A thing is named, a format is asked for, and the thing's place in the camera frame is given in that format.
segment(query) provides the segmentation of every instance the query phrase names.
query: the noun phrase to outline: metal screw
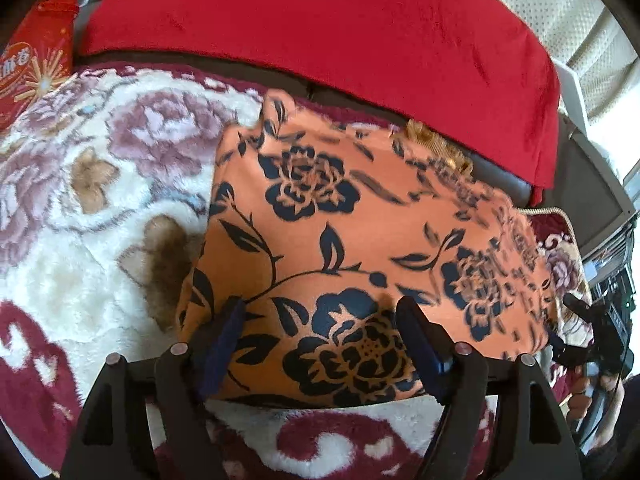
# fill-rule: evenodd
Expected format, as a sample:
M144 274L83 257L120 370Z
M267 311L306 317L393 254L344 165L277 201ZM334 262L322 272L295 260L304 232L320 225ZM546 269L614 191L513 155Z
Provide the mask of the metal screw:
M536 358L531 354L522 354L520 356L520 362L525 366L533 366L536 364Z
M176 343L171 346L171 353L173 355L184 355L188 349L189 345L187 345L187 343Z
M474 351L474 348L469 343L465 343L463 341L456 343L454 348L456 349L456 352L459 353L460 355L469 355L471 354L471 352Z
M106 359L104 360L105 363L107 363L109 366L113 366L118 364L118 362L120 361L120 358L122 356L120 354L118 354L117 352L112 352L109 355L107 355Z

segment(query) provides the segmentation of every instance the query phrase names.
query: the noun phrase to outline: red snack bag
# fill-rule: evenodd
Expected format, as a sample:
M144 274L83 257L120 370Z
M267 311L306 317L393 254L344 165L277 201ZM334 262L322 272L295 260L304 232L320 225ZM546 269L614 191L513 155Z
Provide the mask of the red snack bag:
M0 57L0 132L71 73L78 0L38 0Z

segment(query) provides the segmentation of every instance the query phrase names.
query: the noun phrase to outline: black cable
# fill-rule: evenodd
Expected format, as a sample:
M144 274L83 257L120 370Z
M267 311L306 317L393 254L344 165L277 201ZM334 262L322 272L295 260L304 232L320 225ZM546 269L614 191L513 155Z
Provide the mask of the black cable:
M624 367L624 363L625 363L625 360L626 360L626 353L629 351L629 344L630 343L631 343L631 334L629 334L629 336L626 338L625 353L622 355L622 364L620 366L620 371L618 373L618 380L616 381L616 387L613 388L613 392L611 394L611 398L610 398L609 403L607 405L607 409L602 412L602 416L600 417L600 420L593 427L593 429L589 432L589 434L581 441L580 444L578 444L578 447L580 447L580 448L584 445L585 442L587 442L591 438L591 435L593 435L598 430L598 428L600 427L600 424L602 424L602 421L606 418L607 413L609 413L609 410L610 410L611 406L613 405L613 401L616 400L616 392L618 391L618 387L620 386L620 379L622 378L622 368Z

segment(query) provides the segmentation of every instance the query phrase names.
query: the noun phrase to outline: black sleeve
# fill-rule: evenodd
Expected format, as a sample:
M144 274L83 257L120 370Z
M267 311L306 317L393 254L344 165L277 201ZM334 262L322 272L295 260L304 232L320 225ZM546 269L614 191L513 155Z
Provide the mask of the black sleeve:
M604 446L594 449L587 456L581 454L582 476L584 480L600 480L611 467L618 454L618 442L614 434Z

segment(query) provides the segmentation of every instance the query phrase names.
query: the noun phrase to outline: fluffy floral blanket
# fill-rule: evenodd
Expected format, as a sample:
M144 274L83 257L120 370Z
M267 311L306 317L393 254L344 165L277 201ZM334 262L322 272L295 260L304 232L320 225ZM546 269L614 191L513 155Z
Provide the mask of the fluffy floral blanket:
M180 285L206 228L216 139L226 121L251 125L260 113L259 86L160 68L83 70L0 145L0 417L32 462L52 470L105 355L150 358L174 341ZM584 291L570 225L539 224L557 284ZM585 327L571 327L588 340ZM560 398L564 371L549 370ZM431 397L345 410L209 409L237 480L409 479L441 413ZM470 474L482 469L494 411L490 399ZM152 406L148 417L172 478Z

